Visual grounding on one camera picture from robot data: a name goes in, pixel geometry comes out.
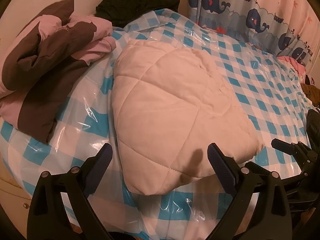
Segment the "bed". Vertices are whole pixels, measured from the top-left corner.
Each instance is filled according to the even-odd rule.
[[[0,119],[4,164],[30,196],[42,171],[59,174],[81,166],[106,142],[116,149],[111,108],[113,67],[131,39],[206,50],[264,140],[266,147],[252,161],[277,171],[281,178],[300,173],[294,159],[271,147],[273,138],[308,144],[306,113],[313,106],[304,96],[293,68],[253,45],[205,30],[168,9],[145,14],[124,29],[114,28],[112,36],[116,39],[116,50],[95,62],[74,87],[56,115],[58,124],[49,145]],[[248,218],[256,197],[252,198]],[[124,183],[116,151],[96,193],[88,199],[107,230],[127,232],[146,240],[205,239],[232,200],[215,176],[166,195],[132,194]],[[63,200],[70,221],[77,224],[66,195]]]

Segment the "pink fabric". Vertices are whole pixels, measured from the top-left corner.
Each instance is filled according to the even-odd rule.
[[[82,50],[72,54],[74,59],[82,59],[87,65],[91,62],[103,57],[106,53],[113,51],[116,48],[116,40],[107,36],[102,39],[93,41],[85,46]]]
[[[25,91],[15,91],[0,99],[0,116],[2,116],[6,122],[13,125],[15,129],[18,129],[19,113],[28,92],[29,89]]]
[[[306,67],[299,64],[294,58],[289,57],[289,56],[281,56],[281,57],[278,57],[278,59],[289,62],[293,66],[295,71],[298,73],[299,79],[301,76],[306,75]]]

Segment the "checkered pattern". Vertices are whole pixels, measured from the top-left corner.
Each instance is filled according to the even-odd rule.
[[[116,151],[111,93],[114,62],[130,39],[206,50],[265,141],[266,147],[253,161],[278,171],[282,178],[300,172],[290,156],[270,145],[273,138],[308,143],[305,114],[312,106],[293,69],[255,47],[201,29],[168,9],[143,15],[124,29],[114,28],[113,37],[117,40],[116,50],[92,65],[57,114],[58,124],[50,145],[0,119],[4,163],[30,195],[42,171],[57,174],[81,166],[108,142],[114,150],[113,160],[96,193],[89,196],[108,230],[126,231],[143,239],[205,239],[223,216],[231,197],[223,192],[215,176],[164,196],[135,195],[127,190]],[[63,200],[69,219],[77,224],[65,194]],[[252,198],[252,206],[255,201],[256,197]]]

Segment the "quilted stitching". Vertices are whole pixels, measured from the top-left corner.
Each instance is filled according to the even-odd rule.
[[[114,71],[115,127],[130,191],[164,194],[212,175],[206,147],[215,140],[237,161],[261,150],[252,122],[207,52],[157,41],[130,41]],[[220,131],[206,122],[220,124]],[[226,148],[228,139],[222,139],[229,135],[228,126],[241,134],[239,153]]]

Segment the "pink and brown jacket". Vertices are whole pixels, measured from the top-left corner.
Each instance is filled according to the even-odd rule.
[[[74,0],[46,7],[0,58],[0,116],[43,143],[75,82],[116,47],[111,22],[71,16],[73,8]]]

